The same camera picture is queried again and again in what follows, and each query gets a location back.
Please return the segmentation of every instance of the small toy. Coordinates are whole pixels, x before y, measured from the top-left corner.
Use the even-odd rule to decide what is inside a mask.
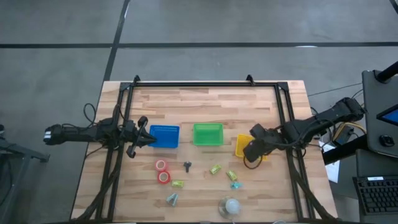
[[[236,176],[236,174],[235,174],[233,171],[231,171],[231,170],[229,170],[226,174],[228,175],[228,177],[229,177],[232,181],[235,181],[236,179],[238,179],[238,177]]]
[[[165,171],[167,169],[167,166],[169,166],[167,164],[167,162],[164,159],[158,159],[155,162],[155,170],[157,171]]]
[[[185,166],[185,171],[189,172],[189,167],[192,165],[192,163],[190,161],[188,162],[184,162],[184,166]]]
[[[238,189],[238,188],[241,188],[242,186],[243,186],[242,183],[234,182],[231,184],[231,189]]]
[[[168,196],[168,197],[166,198],[166,202],[167,202],[169,205],[175,207],[175,204],[177,203],[177,199],[178,199],[178,194],[174,193],[174,194],[172,194],[172,195],[170,195],[170,196]]]
[[[172,181],[172,186],[173,187],[183,187],[184,186],[184,181],[182,181],[182,180],[173,180]]]
[[[157,181],[160,184],[167,184],[170,182],[170,174],[167,171],[162,171],[157,173]]]
[[[213,168],[210,169],[210,172],[211,172],[211,174],[214,175],[214,174],[217,173],[220,169],[221,169],[221,166],[217,164],[217,165],[214,165]]]

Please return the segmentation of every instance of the green bin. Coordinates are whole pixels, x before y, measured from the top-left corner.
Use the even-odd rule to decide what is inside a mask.
[[[223,124],[193,124],[193,144],[196,146],[222,146],[224,144]]]

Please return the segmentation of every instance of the tape roll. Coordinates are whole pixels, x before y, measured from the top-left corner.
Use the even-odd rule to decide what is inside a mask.
[[[158,159],[155,162],[155,170],[165,171],[167,169],[167,163],[163,159]]]
[[[170,182],[170,174],[167,171],[162,171],[157,174],[157,181],[160,184],[167,184]]]

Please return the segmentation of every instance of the monitor screen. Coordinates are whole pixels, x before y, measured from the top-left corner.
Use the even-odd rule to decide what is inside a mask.
[[[390,124],[398,125],[398,105],[379,113],[377,118]]]

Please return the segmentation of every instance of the black keyboard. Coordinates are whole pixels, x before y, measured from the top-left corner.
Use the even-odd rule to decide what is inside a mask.
[[[353,177],[366,215],[398,214],[398,176]]]

